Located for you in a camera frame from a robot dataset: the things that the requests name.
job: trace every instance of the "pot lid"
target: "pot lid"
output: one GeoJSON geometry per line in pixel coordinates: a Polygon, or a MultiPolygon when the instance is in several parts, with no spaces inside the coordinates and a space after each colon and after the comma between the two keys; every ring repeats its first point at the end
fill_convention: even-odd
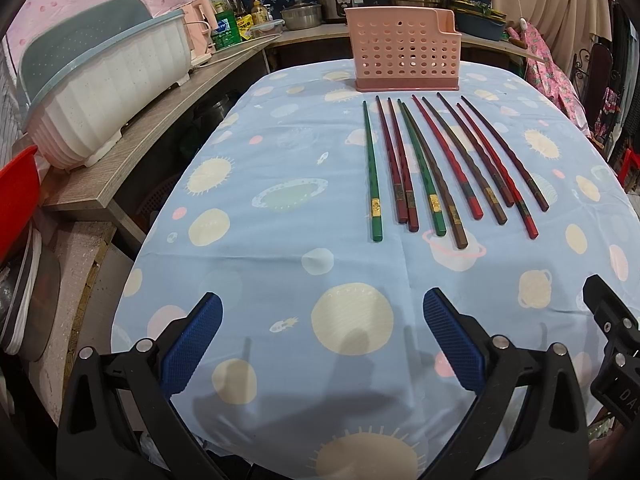
{"type": "Polygon", "coordinates": [[[293,10],[293,9],[303,9],[304,7],[317,7],[317,4],[308,4],[306,3],[305,0],[295,0],[295,3],[290,6],[290,7],[286,7],[284,10],[293,10]]]}

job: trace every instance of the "green chopstick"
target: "green chopstick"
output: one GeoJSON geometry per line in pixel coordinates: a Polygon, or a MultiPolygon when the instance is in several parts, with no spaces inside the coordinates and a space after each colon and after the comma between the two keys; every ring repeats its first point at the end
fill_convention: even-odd
{"type": "Polygon", "coordinates": [[[373,152],[373,138],[367,102],[362,102],[364,125],[367,133],[367,163],[369,166],[369,193],[371,195],[371,234],[374,242],[382,241],[382,216],[380,216],[380,190],[378,189],[378,172],[376,171],[376,155],[373,152]]]}
{"type": "Polygon", "coordinates": [[[398,106],[402,110],[402,117],[404,118],[404,124],[409,131],[409,137],[411,137],[411,144],[414,147],[415,158],[418,160],[418,167],[420,167],[420,174],[422,175],[422,182],[424,189],[427,192],[427,202],[429,202],[429,209],[431,209],[431,216],[433,216],[433,226],[435,227],[436,234],[438,236],[444,236],[447,233],[447,225],[444,223],[444,216],[442,215],[442,208],[440,207],[440,201],[436,193],[436,187],[433,185],[431,179],[431,173],[429,173],[429,167],[427,161],[424,160],[420,141],[418,135],[415,133],[414,127],[411,121],[406,116],[402,101],[398,99],[398,106]]]}

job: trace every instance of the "green bottle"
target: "green bottle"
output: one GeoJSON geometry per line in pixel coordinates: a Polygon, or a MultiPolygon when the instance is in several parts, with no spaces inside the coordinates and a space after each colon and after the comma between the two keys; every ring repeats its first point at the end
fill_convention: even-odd
{"type": "Polygon", "coordinates": [[[225,10],[222,4],[214,6],[218,27],[211,31],[216,50],[241,43],[240,31],[233,10],[225,10]]]}

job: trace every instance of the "blue gripper pad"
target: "blue gripper pad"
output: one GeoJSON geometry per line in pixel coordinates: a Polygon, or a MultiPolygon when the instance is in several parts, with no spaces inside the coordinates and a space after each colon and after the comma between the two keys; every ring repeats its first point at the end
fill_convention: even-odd
{"type": "Polygon", "coordinates": [[[479,395],[486,383],[485,358],[462,326],[462,316],[438,288],[432,288],[424,295],[422,310],[424,320],[447,357],[460,385],[479,395]]]}
{"type": "Polygon", "coordinates": [[[222,324],[220,298],[211,294],[203,300],[204,304],[162,360],[160,389],[167,399],[187,387],[196,366],[222,324]]]}

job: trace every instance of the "metal screw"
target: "metal screw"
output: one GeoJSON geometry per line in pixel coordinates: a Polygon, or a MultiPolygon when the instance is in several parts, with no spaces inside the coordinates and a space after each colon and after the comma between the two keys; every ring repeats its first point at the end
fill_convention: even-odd
{"type": "Polygon", "coordinates": [[[496,337],[494,337],[492,339],[492,343],[496,348],[499,348],[500,350],[504,350],[509,346],[509,340],[503,335],[497,335],[496,337]]]}
{"type": "Polygon", "coordinates": [[[136,343],[136,350],[138,352],[148,352],[151,350],[151,347],[154,345],[154,342],[151,339],[141,339],[136,343]]]}
{"type": "Polygon", "coordinates": [[[94,353],[94,349],[90,346],[85,346],[81,351],[78,352],[78,357],[81,359],[88,359],[94,353]]]}
{"type": "Polygon", "coordinates": [[[566,346],[562,343],[554,343],[554,352],[558,355],[566,355],[566,346]]]}

